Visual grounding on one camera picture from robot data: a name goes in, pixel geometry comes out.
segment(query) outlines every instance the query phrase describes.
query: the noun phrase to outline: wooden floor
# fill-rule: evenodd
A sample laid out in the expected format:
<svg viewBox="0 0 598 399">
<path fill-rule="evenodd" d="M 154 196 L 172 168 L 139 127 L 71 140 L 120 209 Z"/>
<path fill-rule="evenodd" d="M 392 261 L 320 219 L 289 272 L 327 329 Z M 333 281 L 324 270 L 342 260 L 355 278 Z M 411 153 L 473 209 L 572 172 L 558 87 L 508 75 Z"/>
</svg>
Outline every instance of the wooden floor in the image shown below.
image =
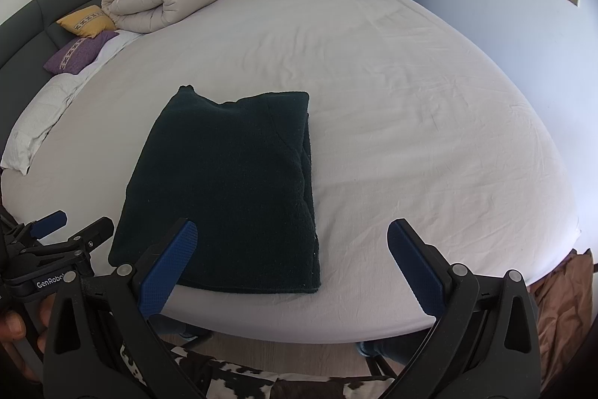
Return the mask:
<svg viewBox="0 0 598 399">
<path fill-rule="evenodd" d="M 177 335 L 163 338 L 177 345 L 185 343 Z M 353 343 L 309 345 L 250 340 L 222 333 L 202 343 L 195 352 L 219 360 L 276 373 L 294 372 L 314 376 L 360 377 L 369 376 L 365 359 Z M 390 362 L 399 372 L 401 365 Z"/>
</svg>

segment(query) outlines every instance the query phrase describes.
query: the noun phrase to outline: purple pillow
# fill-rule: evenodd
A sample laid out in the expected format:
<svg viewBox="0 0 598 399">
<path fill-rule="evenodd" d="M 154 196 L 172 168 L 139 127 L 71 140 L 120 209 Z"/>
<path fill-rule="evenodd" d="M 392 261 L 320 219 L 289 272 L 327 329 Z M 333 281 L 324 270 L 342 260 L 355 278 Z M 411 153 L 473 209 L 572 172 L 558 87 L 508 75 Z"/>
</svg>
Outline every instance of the purple pillow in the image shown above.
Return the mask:
<svg viewBox="0 0 598 399">
<path fill-rule="evenodd" d="M 75 38 L 46 61 L 44 68 L 55 75 L 76 75 L 94 61 L 103 45 L 115 36 L 118 36 L 116 31 L 102 31 L 95 38 Z"/>
</svg>

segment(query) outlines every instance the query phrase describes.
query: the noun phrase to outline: white pillow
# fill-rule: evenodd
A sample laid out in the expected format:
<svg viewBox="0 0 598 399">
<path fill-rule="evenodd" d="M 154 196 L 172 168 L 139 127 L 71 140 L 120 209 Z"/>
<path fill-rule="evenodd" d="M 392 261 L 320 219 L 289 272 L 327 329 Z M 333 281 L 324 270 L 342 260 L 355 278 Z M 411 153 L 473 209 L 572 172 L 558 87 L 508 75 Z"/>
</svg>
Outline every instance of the white pillow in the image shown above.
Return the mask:
<svg viewBox="0 0 598 399">
<path fill-rule="evenodd" d="M 27 174 L 31 160 L 52 126 L 75 98 L 85 79 L 70 73 L 53 76 L 35 95 L 10 131 L 2 161 L 2 168 Z"/>
<path fill-rule="evenodd" d="M 23 176 L 27 174 L 41 143 L 77 93 L 110 59 L 141 36 L 129 31 L 118 32 L 118 36 L 104 44 L 94 62 L 83 68 L 79 74 L 55 75 L 34 96 L 10 131 L 0 167 L 20 171 Z"/>
</svg>

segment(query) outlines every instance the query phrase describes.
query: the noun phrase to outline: yellow pillow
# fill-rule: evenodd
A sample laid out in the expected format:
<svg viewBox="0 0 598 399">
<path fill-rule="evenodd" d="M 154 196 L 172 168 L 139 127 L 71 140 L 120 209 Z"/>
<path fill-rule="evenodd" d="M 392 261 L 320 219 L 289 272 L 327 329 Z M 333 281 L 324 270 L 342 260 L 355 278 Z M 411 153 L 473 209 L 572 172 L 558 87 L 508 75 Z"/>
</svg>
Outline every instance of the yellow pillow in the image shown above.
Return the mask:
<svg viewBox="0 0 598 399">
<path fill-rule="evenodd" d="M 95 38 L 105 30 L 116 30 L 116 26 L 112 20 L 97 6 L 89 6 L 67 14 L 64 18 L 56 22 L 65 30 L 77 36 L 85 36 L 87 38 Z"/>
</svg>

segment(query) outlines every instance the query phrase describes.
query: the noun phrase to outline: chair leg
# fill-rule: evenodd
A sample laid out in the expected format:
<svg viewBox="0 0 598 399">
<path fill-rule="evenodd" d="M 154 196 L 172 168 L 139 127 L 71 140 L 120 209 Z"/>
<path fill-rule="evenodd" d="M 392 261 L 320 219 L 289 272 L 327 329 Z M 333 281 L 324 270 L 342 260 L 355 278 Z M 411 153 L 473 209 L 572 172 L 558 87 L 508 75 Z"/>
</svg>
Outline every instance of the chair leg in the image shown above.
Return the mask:
<svg viewBox="0 0 598 399">
<path fill-rule="evenodd" d="M 366 363 L 368 364 L 368 368 L 370 369 L 370 374 L 372 376 L 382 375 L 382 372 L 380 372 L 380 369 L 378 368 L 378 364 L 376 363 L 374 357 L 366 357 Z"/>
<path fill-rule="evenodd" d="M 380 370 L 385 376 L 392 377 L 393 379 L 397 378 L 397 373 L 392 369 L 392 367 L 388 364 L 388 362 L 384 359 L 381 355 L 376 355 L 374 357 L 376 361 L 376 365 L 380 367 Z"/>
</svg>

